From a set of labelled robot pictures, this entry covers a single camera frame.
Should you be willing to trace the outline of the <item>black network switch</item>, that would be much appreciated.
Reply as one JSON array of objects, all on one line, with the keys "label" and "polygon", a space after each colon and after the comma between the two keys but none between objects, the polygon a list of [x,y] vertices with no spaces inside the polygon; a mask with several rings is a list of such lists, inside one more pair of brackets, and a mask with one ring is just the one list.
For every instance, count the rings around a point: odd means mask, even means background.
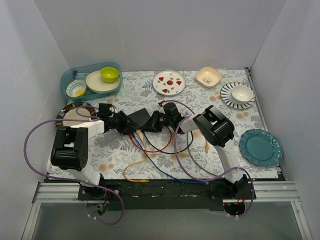
[{"label": "black network switch", "polygon": [[135,130],[142,127],[151,118],[146,108],[142,108],[138,111],[135,111],[129,114],[128,117],[130,119],[130,126]]}]

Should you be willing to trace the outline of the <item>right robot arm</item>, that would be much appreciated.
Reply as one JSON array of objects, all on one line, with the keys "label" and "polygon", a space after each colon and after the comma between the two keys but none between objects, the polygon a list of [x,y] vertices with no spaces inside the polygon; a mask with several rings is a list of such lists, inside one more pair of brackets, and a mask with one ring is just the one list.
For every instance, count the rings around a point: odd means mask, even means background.
[{"label": "right robot arm", "polygon": [[183,172],[195,181],[209,183],[223,177],[226,194],[237,199],[245,192],[248,177],[240,167],[237,153],[234,149],[233,123],[216,107],[210,105],[203,112],[193,116],[182,116],[173,102],[163,105],[163,111],[154,111],[148,121],[141,126],[143,132],[159,133],[162,128],[170,127],[175,133],[187,134],[199,130],[205,139],[218,153],[224,172],[214,178],[196,178],[183,167],[180,160],[179,166]]}]

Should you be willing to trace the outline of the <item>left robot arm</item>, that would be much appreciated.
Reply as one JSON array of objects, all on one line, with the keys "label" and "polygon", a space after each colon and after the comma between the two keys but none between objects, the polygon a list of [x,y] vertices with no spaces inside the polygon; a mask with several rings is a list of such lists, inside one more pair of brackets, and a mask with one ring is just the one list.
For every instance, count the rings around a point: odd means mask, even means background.
[{"label": "left robot arm", "polygon": [[115,112],[113,105],[100,103],[96,121],[88,121],[74,126],[62,126],[56,131],[50,155],[50,163],[73,174],[89,188],[95,200],[106,196],[106,187],[100,183],[102,175],[89,163],[89,139],[117,130],[127,135],[139,128],[139,124],[123,111]]}]

